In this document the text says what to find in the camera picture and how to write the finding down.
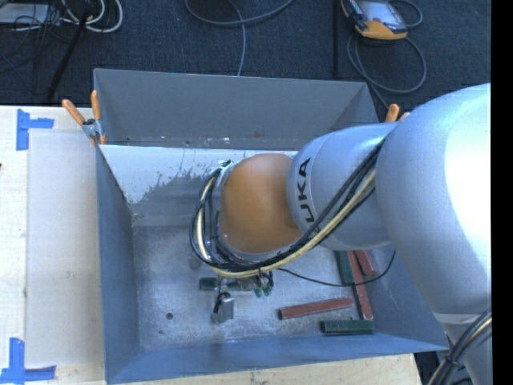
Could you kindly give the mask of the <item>pale grey metal gripper finger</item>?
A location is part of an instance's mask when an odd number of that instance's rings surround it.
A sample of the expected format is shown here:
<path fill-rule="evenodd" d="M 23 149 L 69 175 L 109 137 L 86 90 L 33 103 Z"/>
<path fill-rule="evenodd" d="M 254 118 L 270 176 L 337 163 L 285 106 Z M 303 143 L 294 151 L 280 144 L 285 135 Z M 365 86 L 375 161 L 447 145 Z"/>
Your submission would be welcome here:
<path fill-rule="evenodd" d="M 212 323 L 223 323 L 234 317 L 234 297 L 228 292 L 217 295 L 211 313 Z"/>

